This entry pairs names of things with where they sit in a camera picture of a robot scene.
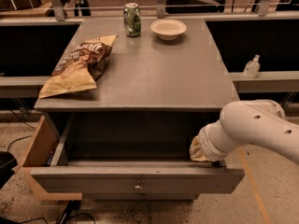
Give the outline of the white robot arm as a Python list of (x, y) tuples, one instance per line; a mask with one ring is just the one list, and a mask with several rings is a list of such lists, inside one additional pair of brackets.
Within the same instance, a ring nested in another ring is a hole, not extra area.
[(299, 163), (299, 126), (285, 120), (283, 108), (272, 100), (226, 105), (219, 119), (193, 138), (189, 152), (193, 161), (220, 161), (248, 144)]

